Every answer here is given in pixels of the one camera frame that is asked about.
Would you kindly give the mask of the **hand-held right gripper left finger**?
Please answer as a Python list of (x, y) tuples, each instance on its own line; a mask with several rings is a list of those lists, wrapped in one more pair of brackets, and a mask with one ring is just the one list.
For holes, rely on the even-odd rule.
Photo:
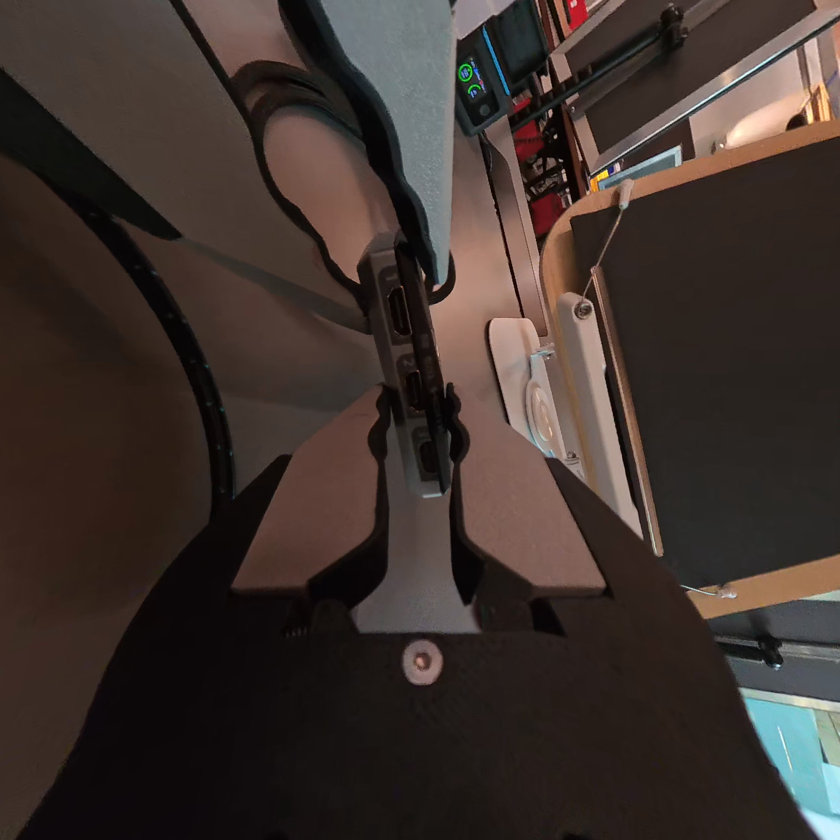
[(290, 457), (234, 578), (238, 595), (362, 603), (388, 562), (391, 408), (375, 385)]

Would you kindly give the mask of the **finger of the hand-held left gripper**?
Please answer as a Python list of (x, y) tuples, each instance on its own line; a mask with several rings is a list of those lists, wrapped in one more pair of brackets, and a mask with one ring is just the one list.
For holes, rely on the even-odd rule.
[(455, 11), (447, 1), (306, 2), (311, 52), (359, 121), (369, 162), (433, 282), (448, 278)]
[(366, 331), (366, 302), (360, 286), (345, 306), (257, 266), (221, 254), (184, 238), (162, 215), (44, 108), (29, 92), (1, 71), (1, 151), (62, 194), (166, 241), (181, 241), (216, 264), (285, 298), (301, 309), (346, 329)]

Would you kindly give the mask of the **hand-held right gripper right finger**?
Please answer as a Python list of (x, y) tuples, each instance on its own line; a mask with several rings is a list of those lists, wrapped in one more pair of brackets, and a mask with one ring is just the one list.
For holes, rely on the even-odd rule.
[(510, 425), (447, 387), (453, 462), (451, 568), (479, 629), (559, 629), (556, 600), (607, 591), (545, 458)]

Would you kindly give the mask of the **grey hdmi switch hub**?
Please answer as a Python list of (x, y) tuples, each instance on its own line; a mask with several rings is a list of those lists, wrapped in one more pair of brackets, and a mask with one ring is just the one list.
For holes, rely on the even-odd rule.
[(358, 266), (408, 489), (445, 496), (451, 484), (446, 386), (422, 272), (400, 230), (378, 234)]

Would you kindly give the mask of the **black charging case green display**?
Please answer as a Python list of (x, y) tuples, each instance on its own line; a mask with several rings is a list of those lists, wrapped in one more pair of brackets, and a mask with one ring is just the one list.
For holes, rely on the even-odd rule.
[(475, 137), (508, 115), (550, 50), (536, 2), (459, 2), (455, 11), (455, 114)]

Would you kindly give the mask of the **red bag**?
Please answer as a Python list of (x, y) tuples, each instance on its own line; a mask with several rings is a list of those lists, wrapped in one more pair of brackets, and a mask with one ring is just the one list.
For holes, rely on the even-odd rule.
[(522, 185), (538, 245), (564, 212), (567, 177), (563, 151), (555, 132), (545, 138), (537, 122), (529, 122), (513, 134)]

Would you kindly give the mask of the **wooden book stand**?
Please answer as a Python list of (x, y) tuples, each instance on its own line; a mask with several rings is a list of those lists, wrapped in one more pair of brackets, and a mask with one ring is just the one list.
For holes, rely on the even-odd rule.
[[(838, 121), (820, 122), (723, 151), (635, 181), (631, 197), (640, 198), (721, 172), (771, 159), (800, 148), (838, 141)], [(565, 443), (580, 460), (584, 481), (603, 499), (618, 493), (630, 501), (630, 481), (620, 452), (619, 433), (607, 393), (605, 356), (595, 348), (596, 327), (574, 326), (573, 301), (585, 286), (574, 251), (571, 221), (617, 205), (618, 187), (586, 196), (552, 227), (540, 257), (540, 281), (549, 325), (558, 340), (560, 395), (555, 398)], [(687, 591), (706, 619), (745, 613), (795, 601), (838, 603), (839, 559), (835, 554), (786, 570), (758, 574), (725, 584)]]

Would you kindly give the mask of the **grey framed partition panel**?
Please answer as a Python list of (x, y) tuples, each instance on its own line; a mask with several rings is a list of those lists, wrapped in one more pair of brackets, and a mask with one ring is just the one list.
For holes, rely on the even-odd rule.
[(643, 47), (613, 79), (569, 93), (589, 173), (668, 133), (838, 24), (838, 2), (596, 2), (550, 57), (560, 79), (582, 80), (598, 59), (651, 34), (667, 8), (682, 13), (682, 45), (663, 54)]

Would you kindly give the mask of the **light blue box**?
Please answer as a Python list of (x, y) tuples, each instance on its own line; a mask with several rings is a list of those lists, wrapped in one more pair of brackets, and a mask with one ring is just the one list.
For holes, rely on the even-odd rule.
[(612, 164), (591, 179), (591, 192), (598, 193), (607, 190), (626, 179), (637, 180), (679, 167), (683, 162), (682, 156), (682, 146), (678, 144), (633, 165)]

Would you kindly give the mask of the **black clamp rod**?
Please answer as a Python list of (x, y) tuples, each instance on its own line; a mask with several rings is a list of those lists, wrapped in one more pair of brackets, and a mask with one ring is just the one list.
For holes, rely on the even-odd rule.
[(643, 28), (615, 49), (599, 56), (580, 72), (574, 73), (570, 79), (559, 82), (553, 87), (551, 95), (544, 94), (540, 98), (532, 98), (526, 108), (511, 116), (511, 131), (519, 131), (525, 125), (539, 121), (549, 112), (563, 110), (569, 100), (579, 97), (590, 88), (604, 88), (605, 81), (622, 84), (618, 78), (620, 70), (626, 70), (633, 75), (644, 65), (645, 60), (653, 60), (660, 54), (668, 54), (681, 47), (687, 36), (685, 13), (678, 6), (669, 4), (653, 24)]

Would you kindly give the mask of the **dark framed panel on stand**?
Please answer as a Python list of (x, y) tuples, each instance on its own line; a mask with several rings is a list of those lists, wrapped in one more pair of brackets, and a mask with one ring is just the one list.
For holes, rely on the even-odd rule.
[(792, 601), (718, 616), (707, 624), (716, 637), (735, 644), (756, 646), (764, 637), (779, 642), (779, 668), (728, 655), (740, 688), (838, 703), (838, 601)]

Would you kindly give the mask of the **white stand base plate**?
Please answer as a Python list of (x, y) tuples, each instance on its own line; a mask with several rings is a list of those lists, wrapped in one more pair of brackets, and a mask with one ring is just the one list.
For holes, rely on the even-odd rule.
[(543, 456), (585, 480), (580, 457), (565, 445), (553, 398), (548, 370), (553, 344), (542, 343), (527, 318), (490, 320), (487, 341), (508, 424)]

